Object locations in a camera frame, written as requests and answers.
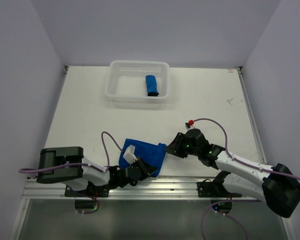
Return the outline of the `blue towel with black trim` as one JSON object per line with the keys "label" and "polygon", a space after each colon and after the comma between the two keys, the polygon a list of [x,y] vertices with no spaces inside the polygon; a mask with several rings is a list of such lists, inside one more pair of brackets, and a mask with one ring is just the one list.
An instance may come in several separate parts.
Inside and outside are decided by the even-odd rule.
{"label": "blue towel with black trim", "polygon": [[157,97],[159,95],[157,79],[154,75],[146,75],[145,84],[148,97]]}

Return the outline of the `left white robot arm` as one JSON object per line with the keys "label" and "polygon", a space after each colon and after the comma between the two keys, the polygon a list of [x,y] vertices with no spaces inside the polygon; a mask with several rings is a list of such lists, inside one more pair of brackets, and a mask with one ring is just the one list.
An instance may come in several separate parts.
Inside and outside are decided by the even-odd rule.
{"label": "left white robot arm", "polygon": [[86,197],[96,187],[116,189],[136,185],[158,170],[136,156],[132,145],[123,152],[123,158],[128,162],[126,167],[101,167],[93,165],[84,156],[82,147],[44,148],[40,151],[36,181],[40,184],[62,183]]}

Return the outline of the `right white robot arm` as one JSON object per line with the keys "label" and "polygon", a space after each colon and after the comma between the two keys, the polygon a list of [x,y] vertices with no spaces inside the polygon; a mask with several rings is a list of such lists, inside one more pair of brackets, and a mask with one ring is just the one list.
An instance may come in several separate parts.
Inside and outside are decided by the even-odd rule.
{"label": "right white robot arm", "polygon": [[222,146],[210,144],[199,129],[179,132],[165,152],[179,158],[195,156],[204,166],[219,171],[212,181],[197,183],[199,197],[250,197],[266,203],[283,218],[289,218],[300,202],[300,183],[288,167],[238,157]]}

